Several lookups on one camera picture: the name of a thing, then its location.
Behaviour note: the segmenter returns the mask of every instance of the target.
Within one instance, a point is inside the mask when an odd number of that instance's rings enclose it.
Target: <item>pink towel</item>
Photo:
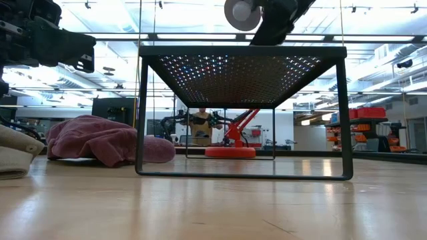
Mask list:
[[[53,126],[47,133],[47,158],[94,157],[108,167],[135,161],[137,131],[129,125],[83,115]],[[144,162],[165,163],[175,147],[165,139],[144,138]]]

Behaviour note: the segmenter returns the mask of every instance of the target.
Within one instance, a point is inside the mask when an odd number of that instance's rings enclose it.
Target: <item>shelf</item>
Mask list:
[[[374,123],[374,124],[379,124],[379,123],[383,123],[383,122],[387,122],[388,119],[387,118],[362,118],[362,119],[351,119],[350,120],[350,124],[362,124],[362,123]],[[340,123],[331,123],[331,124],[326,124],[325,127],[339,127]]]
[[[143,46],[190,108],[274,109],[346,58],[345,47]]]

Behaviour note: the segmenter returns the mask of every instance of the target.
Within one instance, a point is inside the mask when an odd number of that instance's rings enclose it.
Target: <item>black metal table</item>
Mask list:
[[[135,170],[140,175],[252,179],[348,180],[353,176],[345,47],[146,46],[142,58]],[[189,108],[274,109],[336,66],[341,176],[242,175],[143,171],[147,76],[150,66]]]

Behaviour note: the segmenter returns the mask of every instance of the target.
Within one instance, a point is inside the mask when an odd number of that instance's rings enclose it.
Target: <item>person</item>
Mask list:
[[[200,108],[197,113],[193,114],[194,117],[200,117],[202,119],[207,119],[209,117],[209,113],[206,113],[206,108]],[[212,143],[212,128],[209,127],[207,121],[204,124],[198,125],[189,123],[189,127],[191,128],[191,137],[193,139],[193,143],[202,146],[209,146]],[[222,125],[213,126],[216,129],[222,129]]]

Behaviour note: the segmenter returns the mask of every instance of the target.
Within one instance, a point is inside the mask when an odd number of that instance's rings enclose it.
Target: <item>fluorescent light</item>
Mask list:
[[[133,39],[138,40],[138,33],[87,33],[96,39]],[[148,34],[141,34],[141,39],[147,39]]]
[[[349,103],[348,108],[357,108],[359,106],[365,105],[366,103]]]
[[[377,100],[374,100],[374,101],[372,101],[372,102],[370,102],[370,103],[381,103],[381,102],[383,102],[383,101],[385,101],[385,100],[387,100],[387,99],[391,99],[392,97],[383,97],[383,98],[380,98],[380,99],[377,99]]]
[[[321,91],[321,92],[319,92],[319,94],[326,94],[326,95],[334,95],[334,94],[338,94],[338,92],[335,92],[335,91]]]
[[[52,87],[14,87],[12,90],[54,91]]]
[[[97,89],[59,89],[60,91],[97,91]]]
[[[246,40],[252,40],[253,38],[253,34],[245,36]],[[285,41],[323,41],[323,39],[325,39],[325,36],[322,35],[288,35]]]
[[[427,95],[427,92],[409,92],[407,95]]]
[[[329,121],[331,119],[331,117],[332,117],[332,113],[325,114],[325,115],[322,116],[322,120],[323,121]]]
[[[301,121],[301,125],[303,125],[303,126],[310,125],[310,120]]]
[[[412,41],[415,36],[344,36],[344,41]],[[335,36],[334,41],[342,41],[342,36]]]
[[[23,107],[21,105],[0,105],[0,107]]]
[[[321,35],[288,35],[285,41],[322,41],[324,38]]]
[[[387,93],[387,92],[362,92],[363,95],[401,95],[402,93]]]
[[[24,106],[24,107],[31,107],[31,108],[84,108],[79,106],[49,106],[49,105],[34,105],[34,106]]]
[[[43,105],[40,105],[40,106],[24,106],[24,107],[50,108],[52,106],[43,106]]]
[[[159,39],[236,39],[236,34],[157,34]]]
[[[316,111],[321,113],[335,113],[338,111],[338,109],[330,109],[330,110],[313,110],[313,109],[276,109],[280,111],[292,111],[292,112],[310,112],[310,111]]]
[[[125,91],[125,92],[134,92],[135,89],[101,89],[101,91]]]
[[[319,105],[316,106],[316,110],[317,109],[322,109],[322,108],[325,108],[325,107],[332,107],[332,106],[335,106],[335,105],[338,105],[338,103],[322,103],[322,104],[319,104]]]
[[[320,112],[320,113],[336,113],[339,111],[339,109],[330,109],[330,110],[314,110],[316,112]]]

